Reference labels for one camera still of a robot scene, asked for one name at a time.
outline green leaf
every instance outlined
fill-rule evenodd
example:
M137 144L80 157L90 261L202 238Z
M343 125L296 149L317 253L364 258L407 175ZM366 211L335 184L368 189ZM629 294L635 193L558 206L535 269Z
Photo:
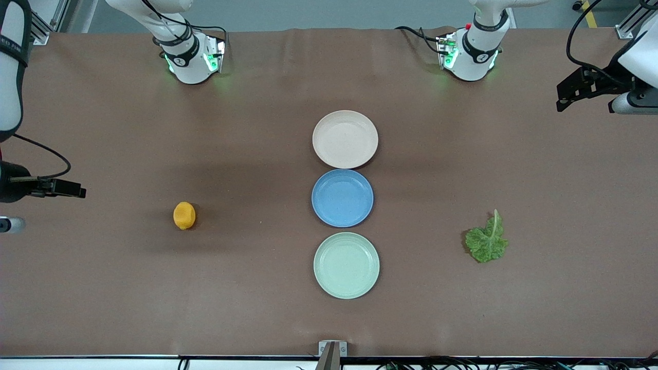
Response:
M485 228L476 227L466 233L466 246L478 262L489 262L505 254L509 242L503 239L503 218L494 209Z

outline black strap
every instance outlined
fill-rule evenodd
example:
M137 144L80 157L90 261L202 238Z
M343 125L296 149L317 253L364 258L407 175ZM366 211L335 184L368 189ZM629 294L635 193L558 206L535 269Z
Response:
M496 51L498 51L498 47L500 44L498 44L495 49L492 50L480 50L475 48L473 45L468 42L468 32L464 34L464 37L461 39L462 44L464 45L464 51L466 51L466 54L470 55L473 58L474 63L482 64L482 63L487 63L491 57L495 54Z
M507 22L508 18L509 18L509 14L507 14L507 10L503 9L503 12L500 14L500 22L498 22L498 24L496 24L495 26L485 26L483 24L480 24L478 23L478 20L475 18L475 16L473 16L473 26L485 32L498 31L503 25L505 25L505 22Z
M182 36L178 36L176 37L175 40L171 40L171 41L158 40L157 38L155 38L155 36L153 36L153 43L158 46L176 46L182 42L188 41L190 36L192 36L192 27L190 27L190 23L188 22L187 19L185 19L185 23L187 26L185 27L185 33Z
M190 48L190 50L187 50L185 53L174 55L170 53L165 53L167 56L167 59L171 61L171 63L174 63L176 66L188 66L190 63L190 60L194 58L197 53L199 52L199 39L194 37L194 45Z
M28 66L28 62L23 55L23 48L14 41L0 35L0 51L16 59L23 67Z

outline metal bracket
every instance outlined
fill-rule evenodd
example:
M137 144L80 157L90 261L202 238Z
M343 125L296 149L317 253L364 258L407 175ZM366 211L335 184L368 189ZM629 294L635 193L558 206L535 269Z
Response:
M322 352L324 351L324 347L331 343L331 342L336 342L338 343L338 348L340 349L340 357L347 357L347 342L344 340L323 340L318 343L318 356L322 356Z
M633 32L632 31L625 32L624 30L621 29L621 26L618 24L615 25L615 32L617 33L617 38L620 40L633 39Z
M45 45L48 43L50 33L55 30L48 25L37 13L32 11L32 37L34 45Z
M318 343L320 359L315 370L339 370L340 358L347 356L347 342L340 340L323 340Z
M658 0L647 0L649 5L658 5ZM632 31L637 27L640 27L642 23L649 19L655 11L643 8L642 6L636 6L632 12L626 18L624 18L619 24L615 25L615 31L617 32L617 37L620 40L630 40L633 38Z

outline yellow lemon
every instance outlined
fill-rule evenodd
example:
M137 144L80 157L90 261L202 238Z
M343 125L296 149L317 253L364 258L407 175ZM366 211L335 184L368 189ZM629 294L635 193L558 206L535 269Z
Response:
M197 215L192 204L186 201L180 202L174 209L174 223L180 230L187 230L194 225Z

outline wire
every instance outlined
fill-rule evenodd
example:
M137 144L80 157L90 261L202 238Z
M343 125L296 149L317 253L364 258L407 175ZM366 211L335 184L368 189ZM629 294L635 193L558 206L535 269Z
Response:
M649 5L647 0L640 0L640 6L651 11L658 11L658 5Z
M38 179L48 179L48 178L60 177L60 176L66 175L69 171L71 171L71 162L69 162L68 159L66 159L66 157L64 157L60 153L57 153L55 150L53 150L53 149L51 149L51 148L49 148L49 147L47 147L47 146L45 146L41 143L37 143L32 139L28 139L28 138L26 138L24 136L21 136L21 135L18 135L18 134L14 134L14 137L18 138L18 139L21 139L25 142L28 142L30 144L34 144L34 145L36 145L36 146L38 146L42 149L45 149L45 150L51 152L52 154L56 155L59 159L61 159L62 161L64 161L64 163L66 163L66 169L64 171L58 172L56 174L50 174L48 176L37 176Z
M424 39L426 39L426 40L428 40L428 41L436 41L436 38L429 38L429 37L427 37L427 36L423 36L420 32L414 30L414 29L411 28L411 27L400 26L400 27L395 27L395 29L396 29L396 30L409 31L409 32L411 32L412 34L414 34L414 35L416 35L416 36L418 36L418 37L420 37L420 38L424 38ZM444 37L444 36L446 36L446 35L448 35L448 34L438 35L437 37L438 37L438 38L441 38L441 37Z
M396 30L409 31L412 34L414 34L414 35L420 37L421 39L423 39L425 41L425 44L427 44L427 47L429 47L430 50L432 50L433 52L435 52L437 54L441 54L441 55L448 55L448 53L446 51L440 51L440 50L434 49L432 47L432 45L430 44L430 41L436 42L436 38L442 38L442 37L444 37L445 35L448 35L448 34L442 34L442 35L436 36L435 38L431 38L431 37L425 36L425 32L422 30L422 27L419 28L418 31L414 30L413 28L407 27L407 26L395 27L395 29Z
M618 86L626 87L626 84L624 84L624 83L620 82L619 80L617 80L616 78L610 76L607 72L600 69L599 67L597 67L593 64L590 64L590 63L585 63L583 61L579 61L578 59L574 58L573 55L571 55L571 41L573 41L573 37L574 37L574 34L576 33L576 29L578 28L578 25L582 22L583 19L585 19L585 16L587 16L587 14L589 14L592 11L592 9L594 9L594 7L600 2L601 2L601 0L595 0L587 9L585 9L584 12L582 12L580 14L580 16L578 17L578 20L576 21L574 26L571 28L571 31L569 32L569 37L567 38L567 58L569 58L569 60L572 63L576 64L576 65L584 66L584 67L595 70L596 72L598 72L598 73L604 75L605 77L607 77L608 79L610 79L612 82L614 82Z
M189 27L192 27L194 30L197 30L197 31L201 31L201 30L221 30L222 32L224 32L224 39L228 43L228 32L223 27L220 27L220 26L195 26L194 24L190 24L189 22L183 23L183 22L180 22L179 20L171 19L171 18L163 15L162 13L160 13L149 2L149 0L141 0L141 2L144 3L144 5L146 5L149 9L151 9L160 19L166 19L166 20L168 20L170 22L173 22L173 23L178 23L178 24L181 24L183 26L189 26Z
M441 51L441 50L434 49L432 47L432 45L430 45L430 42L427 40L427 36L425 36L425 32L422 31L422 27L420 27L418 30L420 31L420 34L422 35L422 39L425 40L425 43L427 44L427 47L430 48L430 50L432 50L433 52L435 52L437 54L448 55L447 51Z

